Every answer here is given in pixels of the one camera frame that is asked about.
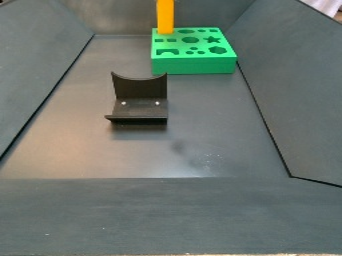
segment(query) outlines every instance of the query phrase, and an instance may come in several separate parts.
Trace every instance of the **bin floor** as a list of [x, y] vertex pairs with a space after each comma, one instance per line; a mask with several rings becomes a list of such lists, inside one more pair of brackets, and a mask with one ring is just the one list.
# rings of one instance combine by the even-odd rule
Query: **bin floor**
[[151, 77], [151, 37], [99, 36], [3, 161], [0, 178], [286, 177], [240, 69], [169, 76], [169, 124], [113, 125], [111, 71]]

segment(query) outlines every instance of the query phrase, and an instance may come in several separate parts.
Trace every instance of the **curved cutout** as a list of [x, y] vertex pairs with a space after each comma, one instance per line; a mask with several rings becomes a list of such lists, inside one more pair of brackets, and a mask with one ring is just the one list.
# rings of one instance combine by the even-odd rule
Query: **curved cutout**
[[182, 34], [191, 34], [191, 33], [195, 33], [195, 30], [193, 30], [193, 29], [181, 29], [181, 30], [178, 30], [178, 32], [182, 33]]
[[182, 41], [189, 44], [195, 44], [199, 42], [199, 39], [197, 37], [185, 37]]
[[125, 76], [121, 76], [118, 75], [117, 73], [111, 72], [111, 75], [113, 75], [113, 82], [122, 82], [122, 81], [131, 81], [134, 83], [139, 83], [143, 82], [143, 81], [157, 81], [162, 78], [167, 78], [167, 73], [162, 74], [161, 76], [153, 76], [153, 77], [149, 77], [149, 78], [129, 78], [129, 77], [125, 77]]
[[174, 55], [179, 55], [178, 49], [158, 49], [157, 55], [162, 55], [163, 53], [173, 53]]

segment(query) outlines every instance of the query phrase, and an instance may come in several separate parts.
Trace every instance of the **hole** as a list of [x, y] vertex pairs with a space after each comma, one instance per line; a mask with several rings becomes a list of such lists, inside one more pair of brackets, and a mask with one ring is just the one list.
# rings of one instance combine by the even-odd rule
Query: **hole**
[[212, 53], [217, 53], [217, 54], [224, 54], [228, 52], [226, 48], [220, 47], [220, 46], [214, 46], [212, 48], [209, 48]]
[[209, 43], [220, 43], [221, 38], [210, 36], [209, 38], [205, 38], [205, 40], [208, 40]]
[[194, 44], [194, 43], [198, 43], [199, 39], [198, 39], [197, 37], [185, 37], [185, 38], [182, 39], [182, 41], [183, 41], [185, 43]]
[[157, 55], [162, 55], [166, 52], [174, 53], [174, 55], [179, 54], [179, 50], [178, 49], [158, 49], [157, 50]]
[[191, 34], [191, 33], [195, 32], [195, 30], [193, 30], [193, 29], [181, 29], [181, 30], [178, 30], [178, 32], [182, 33], [182, 34]]

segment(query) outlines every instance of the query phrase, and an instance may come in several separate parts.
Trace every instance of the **dark gray wall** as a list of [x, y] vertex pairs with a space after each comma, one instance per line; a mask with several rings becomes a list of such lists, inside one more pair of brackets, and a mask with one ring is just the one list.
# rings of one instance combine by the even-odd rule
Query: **dark gray wall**
[[[256, 0], [178, 0], [175, 26], [228, 29]], [[155, 0], [62, 0], [97, 34], [150, 34]]]
[[265, 176], [3, 180], [0, 254], [341, 255], [341, 198]]
[[342, 185], [342, 25], [258, 0], [228, 36], [293, 176]]
[[58, 1], [0, 7], [0, 156], [71, 66], [93, 32]]

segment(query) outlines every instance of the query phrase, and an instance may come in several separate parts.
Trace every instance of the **green foam block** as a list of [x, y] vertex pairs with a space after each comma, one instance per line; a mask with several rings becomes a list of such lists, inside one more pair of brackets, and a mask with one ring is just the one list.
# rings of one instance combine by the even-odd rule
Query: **green foam block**
[[238, 56], [220, 28], [153, 29], [153, 74], [234, 73]]

